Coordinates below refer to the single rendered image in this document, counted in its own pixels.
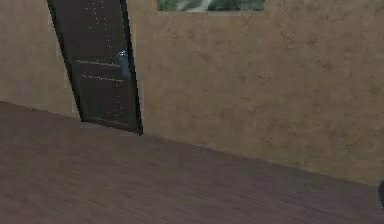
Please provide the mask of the dark brown room door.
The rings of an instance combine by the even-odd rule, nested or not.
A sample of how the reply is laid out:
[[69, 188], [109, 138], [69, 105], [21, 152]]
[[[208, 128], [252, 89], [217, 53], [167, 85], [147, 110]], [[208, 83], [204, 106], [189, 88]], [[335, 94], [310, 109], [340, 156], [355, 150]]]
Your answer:
[[[83, 122], [143, 133], [127, 0], [47, 0]], [[118, 53], [128, 53], [122, 75]]]

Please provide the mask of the dark round object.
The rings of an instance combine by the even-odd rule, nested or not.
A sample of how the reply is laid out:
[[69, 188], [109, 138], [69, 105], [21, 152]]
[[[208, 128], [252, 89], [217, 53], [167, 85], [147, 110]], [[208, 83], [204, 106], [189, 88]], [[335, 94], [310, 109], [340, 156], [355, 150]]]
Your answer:
[[378, 186], [378, 196], [382, 209], [384, 209], [384, 180], [382, 180]]

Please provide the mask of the green framed wall picture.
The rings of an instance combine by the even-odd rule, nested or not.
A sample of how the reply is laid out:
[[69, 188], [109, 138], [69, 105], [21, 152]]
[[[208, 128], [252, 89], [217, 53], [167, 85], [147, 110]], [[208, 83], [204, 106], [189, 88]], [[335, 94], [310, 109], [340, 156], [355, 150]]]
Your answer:
[[266, 0], [157, 0], [158, 11], [168, 12], [232, 12], [261, 11]]

